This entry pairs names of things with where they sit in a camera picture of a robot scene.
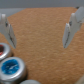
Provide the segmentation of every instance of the brown surface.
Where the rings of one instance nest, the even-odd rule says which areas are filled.
[[[84,74],[84,25],[67,49],[62,45],[65,24],[75,11],[34,8],[8,17],[17,38],[17,48],[12,50],[25,61],[28,79],[42,84],[74,84]],[[3,35],[0,38],[8,43]]]

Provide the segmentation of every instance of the blue circular lid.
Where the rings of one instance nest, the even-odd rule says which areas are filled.
[[[6,75],[12,75],[19,70],[19,63],[15,59],[8,60],[2,64],[1,70]]]

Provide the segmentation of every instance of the white cylindrical object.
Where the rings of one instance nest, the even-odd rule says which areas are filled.
[[[0,64],[0,79],[2,84],[18,84],[27,75],[24,62],[18,57],[9,57]]]
[[[5,43],[0,43],[0,62],[10,56],[12,56],[10,47]]]
[[[21,82],[20,84],[41,84],[36,80],[25,80],[23,82]]]

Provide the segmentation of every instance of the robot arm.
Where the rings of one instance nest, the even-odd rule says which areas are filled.
[[[84,23],[84,7],[80,7],[75,13],[72,13],[69,23],[66,23],[62,39],[64,48],[68,47],[75,33],[80,30],[82,23]]]
[[[5,14],[0,14],[0,33],[5,36],[13,48],[16,48],[16,37]]]

